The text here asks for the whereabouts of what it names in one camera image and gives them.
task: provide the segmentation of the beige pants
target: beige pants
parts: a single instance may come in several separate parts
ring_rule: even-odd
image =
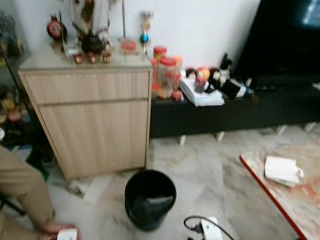
[[[0,193],[16,198],[34,226],[41,230],[54,221],[53,209],[42,175],[0,146]],[[38,240],[30,231],[0,212],[0,240]]]

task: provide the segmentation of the red table edge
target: red table edge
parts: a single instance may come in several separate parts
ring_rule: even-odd
[[[298,234],[300,240],[308,240],[305,235],[302,233],[302,231],[299,229],[299,227],[295,224],[295,222],[290,218],[290,216],[287,214],[287,212],[283,209],[283,207],[278,203],[278,201],[274,198],[274,196],[269,192],[269,190],[266,188],[266,186],[263,184],[263,182],[258,178],[258,176],[251,170],[251,168],[247,165],[246,161],[243,159],[242,155],[240,155],[240,161],[245,166],[245,168],[250,172],[250,174],[253,176],[253,178],[259,183],[260,187],[265,191],[265,193],[271,198],[272,202],[277,206],[277,208],[280,210],[280,212],[283,214],[285,219],[290,223],[290,225],[293,227],[295,232]]]

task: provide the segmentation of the television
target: television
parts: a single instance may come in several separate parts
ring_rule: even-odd
[[[320,82],[320,0],[261,0],[235,77],[253,86]]]

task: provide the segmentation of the marble floor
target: marble floor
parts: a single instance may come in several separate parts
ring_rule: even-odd
[[[134,171],[83,179],[87,192],[81,197],[66,189],[56,166],[50,169],[48,189],[57,220],[76,223],[84,240],[197,240],[201,237],[183,226],[184,218],[194,214],[216,217],[235,239],[293,240],[294,230],[242,166],[239,155],[319,139],[319,124],[311,132],[290,126],[282,135],[271,128],[226,132],[222,142],[211,134],[193,135],[184,146],[176,138],[152,139],[148,168],[172,179],[177,198],[161,227],[149,233],[137,230],[124,208],[125,186]],[[93,181],[103,186],[100,192],[86,187]],[[26,217],[18,220],[30,226]]]

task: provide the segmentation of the coffee table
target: coffee table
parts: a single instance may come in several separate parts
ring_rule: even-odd
[[[266,156],[296,159],[304,180],[286,187],[265,178]],[[302,240],[320,239],[320,142],[240,155],[240,160]]]

